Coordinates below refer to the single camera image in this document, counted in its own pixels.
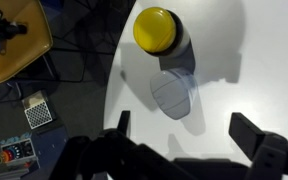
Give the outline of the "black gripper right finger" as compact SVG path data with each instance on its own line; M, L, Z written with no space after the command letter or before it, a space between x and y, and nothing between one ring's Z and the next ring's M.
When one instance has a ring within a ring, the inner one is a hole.
M229 135L249 160L252 160L266 134L239 112L231 114Z

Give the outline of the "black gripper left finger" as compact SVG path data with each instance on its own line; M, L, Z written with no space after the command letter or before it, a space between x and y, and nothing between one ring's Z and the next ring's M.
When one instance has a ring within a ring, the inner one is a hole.
M127 129L130 121L131 112L129 110L123 110L121 112L117 130L121 132L123 135L127 134Z

